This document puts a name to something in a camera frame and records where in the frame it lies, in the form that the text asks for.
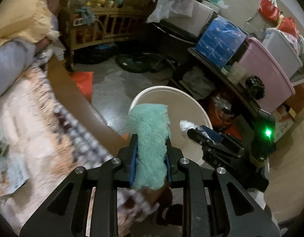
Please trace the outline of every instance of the grey sleeve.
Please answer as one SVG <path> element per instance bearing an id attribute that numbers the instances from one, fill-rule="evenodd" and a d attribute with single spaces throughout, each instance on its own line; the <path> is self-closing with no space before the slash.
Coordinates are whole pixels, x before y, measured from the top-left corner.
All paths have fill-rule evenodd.
<path id="1" fill-rule="evenodd" d="M 34 44 L 21 39 L 14 39 L 0 47 L 0 96 L 32 64 L 35 50 Z"/>

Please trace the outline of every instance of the green light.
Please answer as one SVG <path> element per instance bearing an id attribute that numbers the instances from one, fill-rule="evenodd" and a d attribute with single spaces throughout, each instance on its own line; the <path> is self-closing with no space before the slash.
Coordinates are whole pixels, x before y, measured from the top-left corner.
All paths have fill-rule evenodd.
<path id="1" fill-rule="evenodd" d="M 267 137 L 270 137 L 272 134 L 272 131 L 270 129 L 266 129 L 265 134 Z"/>

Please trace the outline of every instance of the pink plastic container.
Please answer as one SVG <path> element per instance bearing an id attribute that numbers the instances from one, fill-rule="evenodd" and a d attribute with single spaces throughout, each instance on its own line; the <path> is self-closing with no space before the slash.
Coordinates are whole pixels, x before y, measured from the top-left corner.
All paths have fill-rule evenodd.
<path id="1" fill-rule="evenodd" d="M 248 49 L 240 59 L 239 64 L 246 70 L 246 78 L 258 76 L 265 85 L 265 97 L 257 100 L 260 107 L 272 113 L 287 100 L 295 89 L 285 72 L 268 50 L 256 39 L 247 38 Z"/>

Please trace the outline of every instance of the white storage bin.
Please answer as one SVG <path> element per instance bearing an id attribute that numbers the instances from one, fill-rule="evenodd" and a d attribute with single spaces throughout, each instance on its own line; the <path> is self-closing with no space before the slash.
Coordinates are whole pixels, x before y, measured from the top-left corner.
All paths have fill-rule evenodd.
<path id="1" fill-rule="evenodd" d="M 271 29 L 271 33 L 266 35 L 262 45 L 278 62 L 288 78 L 303 66 L 294 48 L 276 29 Z"/>

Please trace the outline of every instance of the yellow pillow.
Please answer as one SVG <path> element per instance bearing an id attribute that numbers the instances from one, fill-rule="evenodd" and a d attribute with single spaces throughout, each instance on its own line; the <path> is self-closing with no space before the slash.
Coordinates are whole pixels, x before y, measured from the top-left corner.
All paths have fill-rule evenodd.
<path id="1" fill-rule="evenodd" d="M 51 30 L 46 0 L 3 0 L 0 4 L 0 47 L 21 37 L 35 43 Z"/>

